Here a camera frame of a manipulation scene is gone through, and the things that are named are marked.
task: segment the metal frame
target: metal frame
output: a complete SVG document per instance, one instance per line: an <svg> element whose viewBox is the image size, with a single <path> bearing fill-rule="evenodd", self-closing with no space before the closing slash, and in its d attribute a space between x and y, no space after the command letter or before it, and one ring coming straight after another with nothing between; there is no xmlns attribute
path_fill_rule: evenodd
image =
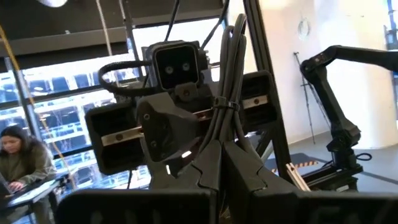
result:
<svg viewBox="0 0 398 224"><path fill-rule="evenodd" d="M190 22L190 21L198 21L198 20L205 20L214 18L216 13L218 15L221 14L221 10L213 10L213 11L206 11L206 12L193 12L188 18L188 14L183 14L178 18L178 23L180 22ZM132 33L132 28L144 28L144 27L154 27L159 26L160 24L156 21L159 18L142 18L142 21L134 21L130 19L130 16L126 16L125 27L118 27L118 28L111 28L108 29L109 38L111 43L119 43L119 42L126 42L126 38L131 40L132 50L134 57L138 59L138 53L136 48L136 43L134 40L134 36ZM13 48L15 55L31 55L43 52L51 52L54 50L68 50L68 49L77 49L81 47L87 46L94 46L94 45L103 45L105 43L104 35L102 30L93 30L88 32L80 32L76 34L65 34L65 35L56 35L51 37L38 37L33 39L21 39L21 40L11 40L10 45ZM18 101L10 101L5 103L0 103L0 110L6 110L15 108L18 106L22 106L27 126L31 132L31 134L41 138L41 133L39 129L39 125L35 119L35 113L33 111L33 106L29 102L27 97L27 93L25 93L25 80L20 72L16 72L14 67L12 66L7 52L2 44L0 44L0 57L4 57L4 61L6 63L6 68L8 70L12 70L16 82L16 87L18 90ZM60 93L52 93L45 96L35 96L34 102L41 103L50 100L56 100L59 98L65 98L70 96L77 96L82 95L85 93L90 93L93 91L100 91L103 90L100 86L89 86L86 88L80 88L78 90L71 90L71 91L64 91ZM82 152L86 152L92 150L91 146L83 147L79 149L74 149L71 151L63 152L64 157L72 156L75 154L79 154ZM54 155L54 159L59 159L59 155Z"/></svg>
<svg viewBox="0 0 398 224"><path fill-rule="evenodd" d="M274 147L275 159L279 176L291 182L291 178L287 172L286 164L291 163L289 146L287 144L284 121L282 118L282 111L275 82L275 76L271 64L271 56L269 53L266 32L264 28L264 21L261 16L261 8L258 0L244 0L244 11L248 17L248 27L252 40L252 47L256 65L258 70L268 70L272 74L274 90L270 93L271 101L273 102L278 120L268 130L272 133L272 145Z"/></svg>

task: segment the black robotic arm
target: black robotic arm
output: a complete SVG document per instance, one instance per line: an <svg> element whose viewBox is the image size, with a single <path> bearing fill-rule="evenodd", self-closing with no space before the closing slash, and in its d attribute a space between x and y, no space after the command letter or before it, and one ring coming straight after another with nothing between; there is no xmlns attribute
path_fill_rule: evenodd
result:
<svg viewBox="0 0 398 224"><path fill-rule="evenodd" d="M300 66L303 76L317 91L330 120L333 140L327 148L332 153L333 165L339 169L350 169L357 166L351 147L358 143L361 131L345 117L327 80L326 66L336 59L378 65L398 71L398 52L334 45L305 60Z"/></svg>

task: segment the glass window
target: glass window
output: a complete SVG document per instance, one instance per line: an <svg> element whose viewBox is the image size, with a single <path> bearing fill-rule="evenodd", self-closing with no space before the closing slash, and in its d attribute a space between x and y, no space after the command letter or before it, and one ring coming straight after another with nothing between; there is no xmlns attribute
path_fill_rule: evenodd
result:
<svg viewBox="0 0 398 224"><path fill-rule="evenodd" d="M36 120L42 139L54 154L57 154L57 151L53 142L61 152L90 146L91 141L85 122L86 112L91 108L115 102L112 93L100 90L36 103ZM46 123L49 132L45 130L43 123Z"/></svg>
<svg viewBox="0 0 398 224"><path fill-rule="evenodd" d="M174 24L169 40L198 40L200 43L202 43L217 21L218 19L206 19L202 21ZM151 44L163 41L168 27L168 25L164 25L133 30L134 40L136 41L136 47L140 59L142 59L142 47L148 47ZM211 38L210 42L205 48L205 50L208 50L208 56L211 63L220 61L222 36L223 26L219 25L214 33L214 36Z"/></svg>
<svg viewBox="0 0 398 224"><path fill-rule="evenodd" d="M49 65L23 70L25 80L32 96L42 96L69 90L98 85L97 71L107 63L134 60L132 54L94 58L78 62ZM133 69L120 70L105 77L107 81L127 80L138 77Z"/></svg>
<svg viewBox="0 0 398 224"><path fill-rule="evenodd" d="M18 90L12 71L0 73L0 103L18 100Z"/></svg>
<svg viewBox="0 0 398 224"><path fill-rule="evenodd" d="M65 161L70 170L77 170L74 180L79 189L122 189L127 187L129 172L124 171L109 176L101 174L97 166L94 151L92 150L67 156ZM56 159L54 162L58 172L68 171L62 159ZM149 171L146 166L142 166L133 172L131 188L145 188L149 185L149 182Z"/></svg>
<svg viewBox="0 0 398 224"><path fill-rule="evenodd" d="M12 125L18 125L23 129L28 130L25 122L24 109L22 109L21 106L7 110L0 110L0 131Z"/></svg>

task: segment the floor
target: floor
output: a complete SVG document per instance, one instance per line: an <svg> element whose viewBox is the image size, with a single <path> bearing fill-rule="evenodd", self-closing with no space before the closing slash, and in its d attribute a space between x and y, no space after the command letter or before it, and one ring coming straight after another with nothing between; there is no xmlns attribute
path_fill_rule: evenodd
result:
<svg viewBox="0 0 398 224"><path fill-rule="evenodd" d="M290 153L302 152L319 161L329 161L330 153L326 145L331 141L329 133L315 136L315 144L312 138L305 139L290 145ZM364 167L364 172L356 175L358 178L358 190L360 192L395 192L398 193L398 146L377 150L355 150L356 154L367 152L373 158L370 161L359 161ZM299 168L301 174L320 168L323 163L315 166Z"/></svg>

